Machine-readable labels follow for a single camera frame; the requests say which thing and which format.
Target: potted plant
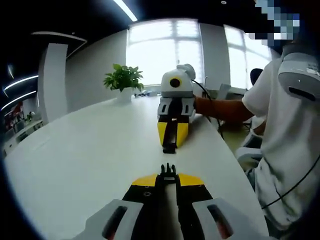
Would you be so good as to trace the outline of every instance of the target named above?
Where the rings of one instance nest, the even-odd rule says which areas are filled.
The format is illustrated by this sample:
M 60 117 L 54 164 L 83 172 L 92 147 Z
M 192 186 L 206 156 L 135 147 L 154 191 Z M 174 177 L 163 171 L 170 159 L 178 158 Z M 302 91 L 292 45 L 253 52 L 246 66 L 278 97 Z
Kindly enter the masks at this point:
M 132 90 L 144 88 L 139 80 L 142 78 L 142 71 L 138 71 L 138 67 L 121 66 L 119 64 L 113 64 L 113 73 L 107 73 L 103 84 L 106 88 L 111 90 L 120 90 L 118 95 L 119 102 L 131 102 Z

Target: led light strip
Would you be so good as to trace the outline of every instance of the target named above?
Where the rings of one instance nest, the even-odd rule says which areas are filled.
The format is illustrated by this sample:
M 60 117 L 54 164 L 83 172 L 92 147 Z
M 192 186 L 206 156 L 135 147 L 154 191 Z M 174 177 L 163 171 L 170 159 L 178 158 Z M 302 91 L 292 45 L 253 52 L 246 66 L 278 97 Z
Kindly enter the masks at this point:
M 35 92 L 36 92 L 36 91 L 29 92 L 29 93 L 27 93 L 27 94 L 25 94 L 25 95 L 22 95 L 22 96 L 20 96 L 20 97 L 18 97 L 18 98 L 16 98 L 16 99 L 12 100 L 11 102 L 9 102 L 9 103 L 7 103 L 6 105 L 3 106 L 3 107 L 1 108 L 1 111 L 2 111 L 3 109 L 5 109 L 7 106 L 9 106 L 10 104 L 14 103 L 15 101 L 17 101 L 17 100 L 19 100 L 19 99 L 22 99 L 22 98 L 24 98 L 25 96 L 28 96 L 28 95 L 30 95 L 30 94 L 34 94 Z
M 10 85 L 6 86 L 3 91 L 11 88 L 12 86 L 14 86 L 14 85 L 16 85 L 16 84 L 22 83 L 22 82 L 24 82 L 24 81 L 26 81 L 26 80 L 29 80 L 29 79 L 35 79 L 35 78 L 37 78 L 37 77 L 39 77 L 39 75 L 35 75 L 35 76 L 31 76 L 31 77 L 27 77 L 27 78 L 21 79 L 21 80 L 19 80 L 19 81 L 15 81 L 14 83 L 11 83 Z
M 133 12 L 128 8 L 128 6 L 122 0 L 113 0 L 118 6 L 128 15 L 128 17 L 133 21 L 138 21 Z

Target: office room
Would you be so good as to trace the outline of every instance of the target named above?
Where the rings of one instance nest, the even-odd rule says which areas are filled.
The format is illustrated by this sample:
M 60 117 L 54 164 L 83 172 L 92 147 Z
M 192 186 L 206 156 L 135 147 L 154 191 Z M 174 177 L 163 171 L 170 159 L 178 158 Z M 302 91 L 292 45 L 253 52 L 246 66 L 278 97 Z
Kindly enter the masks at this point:
M 307 236 L 320 171 L 313 14 L 286 0 L 5 4 L 17 19 L 0 73 L 8 233 Z

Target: white t-shirt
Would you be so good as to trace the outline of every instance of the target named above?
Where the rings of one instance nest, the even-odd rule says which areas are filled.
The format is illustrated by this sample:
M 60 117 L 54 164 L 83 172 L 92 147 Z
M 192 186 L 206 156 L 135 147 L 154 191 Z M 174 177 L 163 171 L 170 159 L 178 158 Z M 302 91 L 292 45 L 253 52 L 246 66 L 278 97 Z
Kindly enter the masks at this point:
M 255 192 L 261 206 L 285 194 L 310 170 L 320 155 L 320 106 L 289 96 L 278 81 L 281 59 L 271 61 L 242 102 L 257 117 L 267 116 L 255 169 Z M 320 183 L 320 161 L 288 195 L 267 207 L 266 216 L 280 230 L 307 210 Z

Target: green plant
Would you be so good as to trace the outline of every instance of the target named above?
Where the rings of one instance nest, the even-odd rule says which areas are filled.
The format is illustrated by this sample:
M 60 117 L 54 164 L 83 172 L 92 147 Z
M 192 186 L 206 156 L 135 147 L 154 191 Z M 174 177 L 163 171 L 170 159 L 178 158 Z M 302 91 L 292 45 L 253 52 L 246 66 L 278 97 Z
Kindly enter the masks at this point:
M 144 88 L 142 83 L 139 83 L 139 80 L 142 77 L 142 71 L 138 71 L 138 67 L 131 66 L 121 66 L 119 64 L 113 64 L 113 73 L 107 73 L 106 78 L 103 81 L 103 84 L 106 88 L 111 90 L 119 89 L 120 92 L 125 88 L 134 88 L 139 89 L 140 91 Z

